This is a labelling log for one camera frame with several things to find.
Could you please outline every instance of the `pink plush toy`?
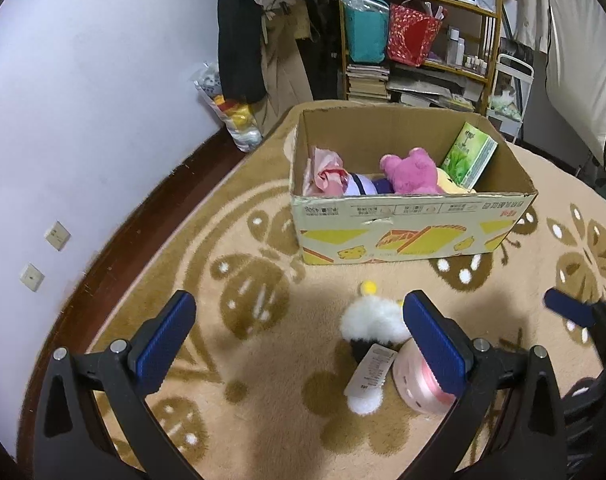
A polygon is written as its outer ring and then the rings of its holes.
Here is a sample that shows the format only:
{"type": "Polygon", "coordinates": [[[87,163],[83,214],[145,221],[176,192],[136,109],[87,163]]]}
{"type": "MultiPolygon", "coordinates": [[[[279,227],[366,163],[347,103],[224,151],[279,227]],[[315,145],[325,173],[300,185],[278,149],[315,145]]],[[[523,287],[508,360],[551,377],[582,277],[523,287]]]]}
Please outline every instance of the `pink plush toy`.
{"type": "Polygon", "coordinates": [[[437,185],[439,174],[432,157],[423,148],[410,150],[407,158],[384,155],[381,170],[392,184],[394,192],[401,195],[442,195],[437,185]]]}

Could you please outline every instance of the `teal bag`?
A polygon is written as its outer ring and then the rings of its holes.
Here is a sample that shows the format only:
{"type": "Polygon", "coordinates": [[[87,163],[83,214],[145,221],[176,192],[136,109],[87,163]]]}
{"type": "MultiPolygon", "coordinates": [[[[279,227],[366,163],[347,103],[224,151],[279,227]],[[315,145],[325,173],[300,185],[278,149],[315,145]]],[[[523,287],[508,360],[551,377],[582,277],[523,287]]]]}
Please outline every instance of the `teal bag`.
{"type": "MultiPolygon", "coordinates": [[[[384,4],[385,0],[374,0],[384,4]]],[[[389,12],[355,10],[345,6],[345,28],[350,57],[357,63],[380,63],[385,59],[389,12]]]]}

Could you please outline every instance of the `yellow pom-pom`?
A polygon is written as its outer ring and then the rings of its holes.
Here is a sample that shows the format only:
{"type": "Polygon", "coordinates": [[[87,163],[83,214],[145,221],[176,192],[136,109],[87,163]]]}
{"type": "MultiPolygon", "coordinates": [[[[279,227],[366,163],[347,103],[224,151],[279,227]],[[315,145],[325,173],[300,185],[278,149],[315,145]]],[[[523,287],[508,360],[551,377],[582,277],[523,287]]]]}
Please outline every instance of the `yellow pom-pom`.
{"type": "Polygon", "coordinates": [[[366,280],[365,282],[361,283],[361,295],[362,296],[373,296],[374,294],[377,293],[377,284],[370,281],[370,280],[366,280]]]}

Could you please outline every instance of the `carpet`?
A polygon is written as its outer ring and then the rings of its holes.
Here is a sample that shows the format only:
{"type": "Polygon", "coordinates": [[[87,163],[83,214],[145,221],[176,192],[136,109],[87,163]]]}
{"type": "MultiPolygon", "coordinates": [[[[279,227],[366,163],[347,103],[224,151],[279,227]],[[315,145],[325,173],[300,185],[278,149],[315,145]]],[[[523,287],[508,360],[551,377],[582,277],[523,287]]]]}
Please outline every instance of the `carpet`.
{"type": "MultiPolygon", "coordinates": [[[[305,105],[323,107],[324,103],[305,105]]],[[[540,195],[494,253],[420,262],[306,266],[287,193],[302,107],[193,211],[126,293],[93,347],[128,338],[182,288],[197,323],[160,391],[147,398],[205,479],[395,480],[440,422],[400,399],[350,411],[356,363],[339,320],[359,283],[399,300],[424,290],[470,337],[504,348],[545,346],[564,394],[600,367],[587,331],[544,309],[552,286],[606,297],[606,202],[547,160],[512,146],[540,195]]],[[[98,403],[124,460],[136,465],[104,395],[98,403]]],[[[462,465],[479,456],[491,409],[462,465]]]]}

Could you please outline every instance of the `yellow cheese illustration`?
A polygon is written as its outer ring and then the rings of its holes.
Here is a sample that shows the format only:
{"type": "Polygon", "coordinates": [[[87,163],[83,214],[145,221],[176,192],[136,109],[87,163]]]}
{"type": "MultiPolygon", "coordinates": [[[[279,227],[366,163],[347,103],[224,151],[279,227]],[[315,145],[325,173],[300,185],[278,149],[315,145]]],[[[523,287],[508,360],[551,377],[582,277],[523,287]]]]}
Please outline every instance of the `yellow cheese illustration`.
{"type": "Polygon", "coordinates": [[[339,255],[339,258],[342,260],[358,260],[365,256],[365,253],[368,252],[364,245],[359,245],[358,247],[353,247],[352,249],[344,249],[342,251],[338,251],[336,254],[339,255]]]}
{"type": "Polygon", "coordinates": [[[455,251],[464,251],[465,249],[469,249],[473,244],[474,244],[474,237],[470,236],[469,238],[466,238],[462,242],[457,243],[454,246],[454,250],[455,251]]]}
{"type": "Polygon", "coordinates": [[[498,246],[502,243],[502,241],[505,240],[505,237],[508,234],[510,234],[510,232],[506,232],[506,233],[500,234],[498,236],[495,236],[491,240],[487,240],[485,242],[485,249],[487,249],[488,251],[494,251],[494,250],[496,250],[498,248],[498,246]]]}
{"type": "Polygon", "coordinates": [[[399,254],[433,254],[465,232],[461,225],[429,226],[397,251],[399,254]]]}
{"type": "Polygon", "coordinates": [[[303,247],[303,261],[308,265],[332,265],[334,260],[319,254],[312,249],[303,247]]]}
{"type": "Polygon", "coordinates": [[[491,222],[481,222],[481,229],[485,234],[494,233],[498,230],[505,230],[507,227],[512,227],[513,220],[493,220],[491,222]]]}
{"type": "Polygon", "coordinates": [[[384,251],[396,251],[399,247],[404,246],[408,240],[414,238],[418,231],[404,231],[401,229],[392,229],[385,233],[381,240],[377,242],[377,249],[384,251]]]}
{"type": "Polygon", "coordinates": [[[342,230],[320,230],[320,231],[301,231],[305,238],[325,242],[326,244],[340,245],[344,244],[363,233],[368,232],[367,229],[342,229],[342,230]]]}

